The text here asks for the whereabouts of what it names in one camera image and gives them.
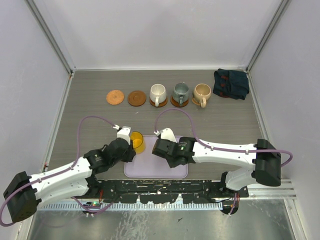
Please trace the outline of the beige ceramic mug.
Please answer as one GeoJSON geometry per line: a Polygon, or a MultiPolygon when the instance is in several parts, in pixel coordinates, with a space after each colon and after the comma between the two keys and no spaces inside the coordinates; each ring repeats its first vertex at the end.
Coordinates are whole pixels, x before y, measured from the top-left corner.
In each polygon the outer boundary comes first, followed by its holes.
{"type": "Polygon", "coordinates": [[[199,83],[193,89],[192,97],[194,97],[196,101],[200,103],[201,108],[205,108],[208,100],[211,97],[211,93],[212,90],[209,85],[205,83],[199,83]]]}

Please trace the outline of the yellow glass mug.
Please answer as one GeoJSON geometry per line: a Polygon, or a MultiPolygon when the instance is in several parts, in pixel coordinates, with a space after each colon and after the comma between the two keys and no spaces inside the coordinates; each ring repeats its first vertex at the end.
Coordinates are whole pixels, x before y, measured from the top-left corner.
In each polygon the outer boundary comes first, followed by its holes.
{"type": "Polygon", "coordinates": [[[133,131],[131,133],[130,139],[132,140],[133,149],[136,154],[141,154],[145,151],[146,149],[145,139],[140,132],[133,131]]]}

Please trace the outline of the white ceramic mug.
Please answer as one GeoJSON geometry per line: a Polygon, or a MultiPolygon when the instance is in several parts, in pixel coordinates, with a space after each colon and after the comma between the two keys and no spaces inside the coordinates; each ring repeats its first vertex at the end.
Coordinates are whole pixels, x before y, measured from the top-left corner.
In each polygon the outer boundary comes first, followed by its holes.
{"type": "Polygon", "coordinates": [[[155,102],[155,105],[158,106],[159,103],[162,103],[167,98],[167,91],[164,85],[154,84],[150,88],[149,98],[155,102]]]}

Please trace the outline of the grey-green ceramic mug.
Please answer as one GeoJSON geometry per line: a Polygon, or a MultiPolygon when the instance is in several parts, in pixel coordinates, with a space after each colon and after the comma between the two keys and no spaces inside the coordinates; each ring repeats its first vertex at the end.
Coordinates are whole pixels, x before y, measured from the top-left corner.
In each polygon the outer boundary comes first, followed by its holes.
{"type": "Polygon", "coordinates": [[[189,99],[189,87],[184,82],[178,83],[173,88],[171,95],[180,105],[189,99]]]}

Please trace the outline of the dark wooden coaster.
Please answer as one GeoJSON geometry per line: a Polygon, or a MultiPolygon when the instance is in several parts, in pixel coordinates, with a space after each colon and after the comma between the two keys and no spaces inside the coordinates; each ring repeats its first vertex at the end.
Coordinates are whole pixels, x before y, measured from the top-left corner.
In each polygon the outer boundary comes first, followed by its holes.
{"type": "Polygon", "coordinates": [[[177,108],[183,108],[185,106],[188,105],[189,103],[189,99],[187,99],[185,102],[183,102],[182,104],[179,104],[176,100],[174,100],[174,98],[171,96],[170,97],[170,102],[171,104],[174,106],[174,107],[177,107],[177,108]]]}
{"type": "Polygon", "coordinates": [[[149,103],[155,108],[161,108],[161,107],[164,107],[168,103],[168,98],[166,97],[166,99],[163,102],[159,103],[158,106],[156,106],[156,103],[153,102],[150,98],[149,98],[149,103]]]}
{"type": "Polygon", "coordinates": [[[141,90],[132,91],[127,97],[128,103],[133,107],[142,106],[146,102],[146,99],[146,94],[141,90]]]}

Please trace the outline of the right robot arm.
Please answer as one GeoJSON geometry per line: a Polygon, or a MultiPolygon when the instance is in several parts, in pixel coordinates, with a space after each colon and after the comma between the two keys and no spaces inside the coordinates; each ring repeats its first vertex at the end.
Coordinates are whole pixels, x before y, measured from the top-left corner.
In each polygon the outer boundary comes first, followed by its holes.
{"type": "Polygon", "coordinates": [[[201,163],[237,166],[237,170],[221,175],[219,191],[225,197],[252,184],[281,185],[281,154],[265,139],[258,139],[255,144],[234,145],[194,137],[181,137],[177,142],[158,138],[152,154],[165,159],[170,168],[201,163]]]}

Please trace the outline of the light cork coaster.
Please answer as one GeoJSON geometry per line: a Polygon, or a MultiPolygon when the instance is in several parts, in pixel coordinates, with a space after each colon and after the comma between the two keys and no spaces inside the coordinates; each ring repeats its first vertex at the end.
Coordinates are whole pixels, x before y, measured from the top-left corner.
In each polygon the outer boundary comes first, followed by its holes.
{"type": "Polygon", "coordinates": [[[193,102],[195,105],[198,105],[198,106],[201,105],[198,101],[196,101],[196,99],[195,99],[194,97],[192,97],[192,102],[193,102]]]}
{"type": "Polygon", "coordinates": [[[107,95],[106,95],[106,101],[110,105],[119,105],[120,103],[123,102],[125,99],[125,95],[122,91],[115,89],[111,90],[107,95]]]}

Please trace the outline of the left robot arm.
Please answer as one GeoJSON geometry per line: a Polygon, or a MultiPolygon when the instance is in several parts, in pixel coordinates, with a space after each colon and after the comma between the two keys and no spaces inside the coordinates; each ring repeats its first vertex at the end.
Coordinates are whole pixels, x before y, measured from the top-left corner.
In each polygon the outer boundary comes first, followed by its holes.
{"type": "Polygon", "coordinates": [[[110,144],[48,172],[33,175],[19,172],[3,193],[1,209],[7,207],[15,224],[47,204],[84,195],[95,198],[100,193],[96,175],[107,172],[118,162],[131,162],[135,155],[133,142],[118,137],[110,144]]]}

